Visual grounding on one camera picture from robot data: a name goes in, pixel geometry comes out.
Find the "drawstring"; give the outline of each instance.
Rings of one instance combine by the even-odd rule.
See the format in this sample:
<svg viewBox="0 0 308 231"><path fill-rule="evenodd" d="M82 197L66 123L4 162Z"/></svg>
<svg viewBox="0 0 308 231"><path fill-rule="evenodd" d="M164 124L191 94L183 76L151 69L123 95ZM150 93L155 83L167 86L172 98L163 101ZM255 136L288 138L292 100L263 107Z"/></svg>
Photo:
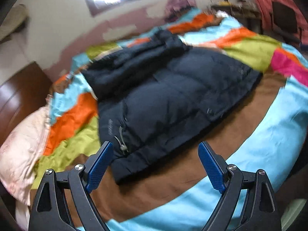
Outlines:
<svg viewBox="0 0 308 231"><path fill-rule="evenodd" d="M118 141L118 143L120 145L120 150L123 152L123 154L125 154L126 152L128 152L128 149L127 149L127 146L126 146L124 139L123 139L123 128L122 128L122 126L120 126L119 132L120 132L120 138L122 140L122 143L120 142L120 140L116 136L114 136L114 138L116 138L116 140Z"/></svg>

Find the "headboard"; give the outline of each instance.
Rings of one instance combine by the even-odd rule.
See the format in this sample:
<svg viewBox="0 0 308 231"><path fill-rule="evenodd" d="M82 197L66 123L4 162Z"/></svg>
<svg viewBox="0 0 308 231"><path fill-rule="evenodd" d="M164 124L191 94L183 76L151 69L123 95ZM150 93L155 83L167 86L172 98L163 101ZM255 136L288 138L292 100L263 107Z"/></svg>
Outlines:
<svg viewBox="0 0 308 231"><path fill-rule="evenodd" d="M25 117L46 104L51 84L33 62L0 85L0 147ZM0 223L6 227L5 230L20 230L12 218L14 213L15 199L0 183Z"/></svg>

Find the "black jacket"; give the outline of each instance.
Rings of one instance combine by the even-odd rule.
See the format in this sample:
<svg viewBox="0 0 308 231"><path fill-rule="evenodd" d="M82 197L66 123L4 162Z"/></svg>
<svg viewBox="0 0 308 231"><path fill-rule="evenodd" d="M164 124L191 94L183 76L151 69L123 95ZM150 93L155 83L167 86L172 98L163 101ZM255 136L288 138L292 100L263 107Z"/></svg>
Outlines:
<svg viewBox="0 0 308 231"><path fill-rule="evenodd" d="M261 76L226 55L186 46L169 31L105 56L83 75L98 97L100 141L114 144L116 182L209 127Z"/></svg>

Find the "brown stripe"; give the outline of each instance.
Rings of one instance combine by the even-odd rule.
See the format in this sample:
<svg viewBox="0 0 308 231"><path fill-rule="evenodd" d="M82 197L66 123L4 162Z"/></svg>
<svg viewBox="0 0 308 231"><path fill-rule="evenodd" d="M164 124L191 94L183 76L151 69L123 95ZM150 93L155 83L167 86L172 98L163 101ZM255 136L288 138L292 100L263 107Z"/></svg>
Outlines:
<svg viewBox="0 0 308 231"><path fill-rule="evenodd" d="M190 148L174 154L172 160L144 174L142 179L117 185L108 168L100 186L91 194L102 218L105 221L111 218L125 221L173 200L194 186L206 176L198 157L198 144L207 140L216 153L229 158L253 133L279 88L284 85L285 79L281 75L267 72L250 96L209 134L195 141ZM80 155L72 166L84 163L86 159L86 156ZM67 201L74 223L81 226L70 192L67 193Z"/></svg>

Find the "blue gripper pad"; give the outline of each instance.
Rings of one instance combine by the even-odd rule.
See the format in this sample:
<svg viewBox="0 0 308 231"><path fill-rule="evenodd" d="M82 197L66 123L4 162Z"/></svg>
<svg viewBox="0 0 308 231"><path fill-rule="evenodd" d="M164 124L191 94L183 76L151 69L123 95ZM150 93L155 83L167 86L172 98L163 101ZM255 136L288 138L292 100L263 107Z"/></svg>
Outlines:
<svg viewBox="0 0 308 231"><path fill-rule="evenodd" d="M223 194L226 190L224 174L203 142L198 146L198 155L213 188Z"/></svg>
<svg viewBox="0 0 308 231"><path fill-rule="evenodd" d="M104 142L99 151L91 155L85 163L86 191L90 194L92 190L98 188L102 177L111 163L113 157L113 145L111 142Z"/></svg>

